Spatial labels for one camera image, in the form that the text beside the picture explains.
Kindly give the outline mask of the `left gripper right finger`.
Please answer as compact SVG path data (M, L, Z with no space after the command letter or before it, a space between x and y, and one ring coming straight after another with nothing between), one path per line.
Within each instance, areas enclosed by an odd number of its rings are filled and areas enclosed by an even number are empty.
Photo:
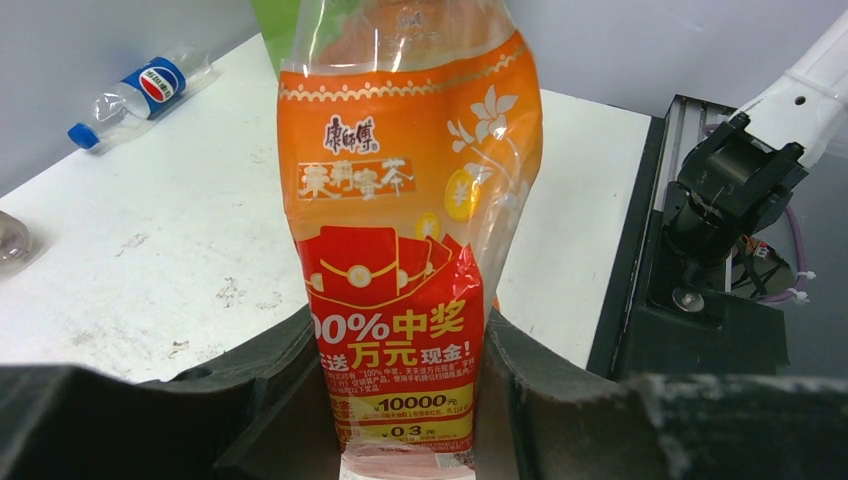
M614 382L492 311L475 471L480 479L843 479L847 384L655 374Z

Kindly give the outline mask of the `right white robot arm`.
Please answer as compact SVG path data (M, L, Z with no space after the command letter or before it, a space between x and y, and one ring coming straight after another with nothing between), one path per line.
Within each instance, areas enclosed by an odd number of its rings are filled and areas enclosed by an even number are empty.
M678 255L705 267L773 224L793 189L847 125L847 17L841 15L762 93L685 157L686 199L665 228Z

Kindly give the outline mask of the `orange bottle white cap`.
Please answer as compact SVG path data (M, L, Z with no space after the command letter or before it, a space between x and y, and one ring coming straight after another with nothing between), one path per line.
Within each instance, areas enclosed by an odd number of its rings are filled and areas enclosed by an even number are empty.
M501 1L301 4L279 167L346 471L473 477L484 334L542 119Z

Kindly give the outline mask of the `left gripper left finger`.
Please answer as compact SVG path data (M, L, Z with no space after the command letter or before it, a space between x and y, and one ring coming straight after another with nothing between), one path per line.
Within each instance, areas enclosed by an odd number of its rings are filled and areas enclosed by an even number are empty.
M5 479L335 479L308 308L169 381L72 365L1 370Z

